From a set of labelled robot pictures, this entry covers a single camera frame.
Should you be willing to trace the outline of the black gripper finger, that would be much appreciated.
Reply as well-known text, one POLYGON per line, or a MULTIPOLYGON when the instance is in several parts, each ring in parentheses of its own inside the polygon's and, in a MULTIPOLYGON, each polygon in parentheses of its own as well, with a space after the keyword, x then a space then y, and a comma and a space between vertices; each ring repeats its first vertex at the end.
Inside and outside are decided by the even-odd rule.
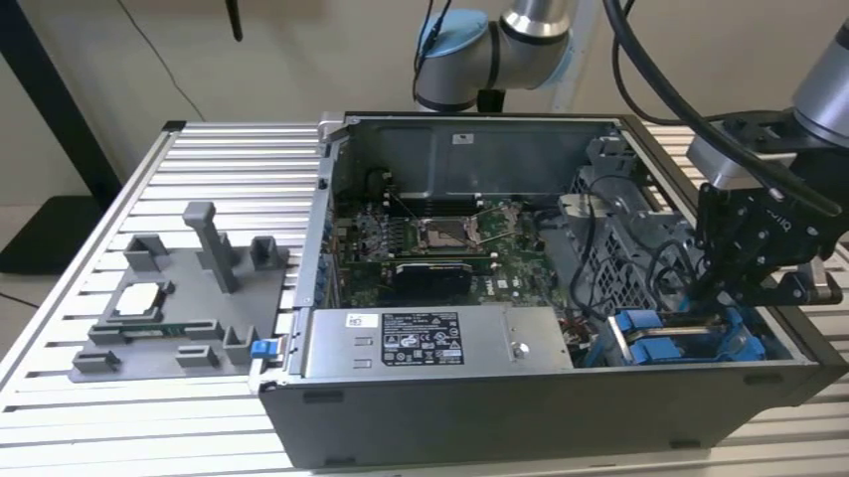
POLYGON ((742 305, 832 305, 842 298, 842 288, 820 262, 799 265, 774 286, 747 283, 735 292, 742 305))
POLYGON ((700 314, 714 308, 723 291, 730 267, 726 252, 736 227, 735 216, 731 192, 703 183, 699 187, 695 232, 696 248, 703 253, 706 268, 687 290, 690 314, 700 314))

